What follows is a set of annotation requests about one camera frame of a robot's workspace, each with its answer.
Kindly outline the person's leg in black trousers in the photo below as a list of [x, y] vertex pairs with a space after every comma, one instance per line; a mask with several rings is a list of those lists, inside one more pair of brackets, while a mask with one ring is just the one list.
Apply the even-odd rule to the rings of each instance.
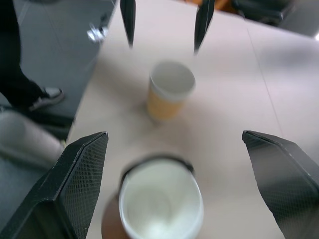
[[20, 68], [19, 26], [12, 0], [0, 0], [0, 93], [15, 107], [29, 108], [48, 97]]

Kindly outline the black office chair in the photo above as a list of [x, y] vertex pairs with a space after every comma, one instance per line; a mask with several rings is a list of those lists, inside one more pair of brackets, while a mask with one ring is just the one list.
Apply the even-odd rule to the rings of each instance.
[[278, 26], [290, 13], [296, 0], [231, 0], [243, 18]]

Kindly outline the grey and white sneaker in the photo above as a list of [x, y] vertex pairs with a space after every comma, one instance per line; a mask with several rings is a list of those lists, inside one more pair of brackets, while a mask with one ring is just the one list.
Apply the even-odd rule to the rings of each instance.
[[43, 88], [43, 96], [39, 97], [28, 107], [29, 111], [39, 110], [48, 106], [55, 105], [64, 99], [64, 93], [60, 88]]

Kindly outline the grey padded chair seat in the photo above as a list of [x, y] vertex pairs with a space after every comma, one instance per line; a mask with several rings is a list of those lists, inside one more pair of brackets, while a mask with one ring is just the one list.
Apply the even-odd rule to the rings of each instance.
[[64, 145], [45, 129], [14, 111], [0, 112], [0, 156], [23, 164], [50, 168]]

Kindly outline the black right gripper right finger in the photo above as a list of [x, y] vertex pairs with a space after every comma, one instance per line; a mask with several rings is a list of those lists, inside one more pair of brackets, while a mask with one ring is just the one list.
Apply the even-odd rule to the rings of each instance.
[[319, 239], [319, 165], [297, 144], [242, 133], [259, 192], [285, 239]]

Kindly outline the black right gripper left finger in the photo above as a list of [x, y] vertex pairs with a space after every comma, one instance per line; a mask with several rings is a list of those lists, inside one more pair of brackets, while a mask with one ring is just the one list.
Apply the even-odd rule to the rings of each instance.
[[86, 239], [108, 139], [99, 132], [69, 144], [26, 195], [0, 239]]

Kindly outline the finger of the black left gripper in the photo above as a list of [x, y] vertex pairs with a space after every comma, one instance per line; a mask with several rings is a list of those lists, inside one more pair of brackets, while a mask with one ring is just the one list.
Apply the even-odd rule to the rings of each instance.
[[215, 0], [203, 0], [196, 13], [194, 30], [194, 53], [197, 53], [203, 43], [213, 18]]
[[120, 10], [130, 47], [133, 46], [136, 20], [136, 0], [120, 0]]

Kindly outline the orange brown wooden object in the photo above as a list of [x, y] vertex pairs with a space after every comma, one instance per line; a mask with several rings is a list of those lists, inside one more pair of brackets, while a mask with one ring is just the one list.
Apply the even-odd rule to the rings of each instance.
[[215, 0], [215, 9], [225, 12], [232, 12], [234, 10], [231, 0]]

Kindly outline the shiny silver metal part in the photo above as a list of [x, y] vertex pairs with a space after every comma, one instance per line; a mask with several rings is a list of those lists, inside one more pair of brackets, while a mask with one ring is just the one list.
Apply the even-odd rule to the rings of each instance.
[[95, 27], [92, 23], [89, 24], [90, 29], [87, 30], [87, 36], [92, 42], [102, 42], [108, 34], [106, 26]]

